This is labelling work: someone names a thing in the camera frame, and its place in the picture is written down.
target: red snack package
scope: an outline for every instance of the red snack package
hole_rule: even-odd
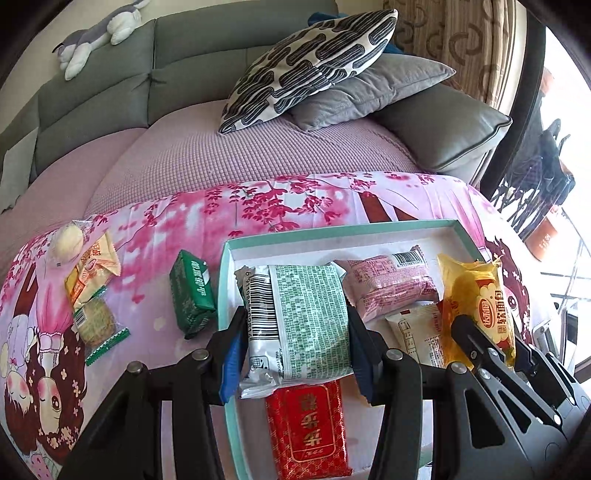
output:
[[[415,301],[439,301],[421,248],[366,260],[335,260],[347,272],[343,290],[364,322]]]
[[[338,380],[280,388],[266,402],[279,480],[351,475]]]

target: snack package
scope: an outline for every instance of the snack package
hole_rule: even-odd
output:
[[[461,263],[447,255],[438,257],[443,277],[444,295],[441,346],[444,363],[472,363],[452,338],[452,322],[458,315],[470,315],[475,323],[505,353],[505,363],[515,363],[513,317],[505,297],[501,260]]]
[[[364,322],[415,301],[439,301],[418,245],[409,252],[335,263],[347,271],[343,289]]]
[[[400,312],[386,315],[386,320],[400,348],[417,362],[443,367],[440,343],[441,313],[435,303],[411,305]]]
[[[207,263],[181,250],[169,279],[177,325],[189,340],[217,316]]]
[[[352,372],[349,318],[332,266],[262,265],[235,275],[248,312],[249,371],[241,398]]]
[[[351,475],[338,381],[280,388],[266,404],[279,480]]]
[[[78,334],[85,344],[85,363],[93,364],[101,355],[129,336],[129,329],[115,321],[102,287],[75,314]]]
[[[119,257],[109,232],[101,236],[84,252],[66,278],[66,291],[74,311],[78,311],[113,275],[121,275]]]
[[[91,226],[92,222],[72,220],[55,232],[47,250],[49,265],[61,267],[80,255],[82,247],[89,240]]]

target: pink snack package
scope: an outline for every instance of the pink snack package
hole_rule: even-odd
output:
[[[409,252],[335,263],[347,272],[343,278],[345,296],[364,322],[415,301],[439,301],[418,245]]]

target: black and white patterned pillow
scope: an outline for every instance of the black and white patterned pillow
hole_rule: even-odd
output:
[[[388,44],[397,18],[396,10],[351,15],[315,23],[280,41],[238,80],[219,132],[266,122],[304,98],[361,73]]]

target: blue cloth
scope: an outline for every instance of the blue cloth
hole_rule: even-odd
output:
[[[308,26],[311,27],[313,24],[318,23],[318,22],[323,22],[325,20],[333,20],[335,18],[344,18],[344,17],[348,17],[348,15],[347,14],[339,14],[338,16],[335,16],[335,15],[330,15],[330,14],[324,14],[322,12],[316,12],[315,14],[312,14],[310,16],[310,18],[308,19]],[[386,45],[386,48],[384,49],[383,53],[396,53],[398,55],[405,54],[402,50],[400,50],[400,48],[392,45],[391,43]]]

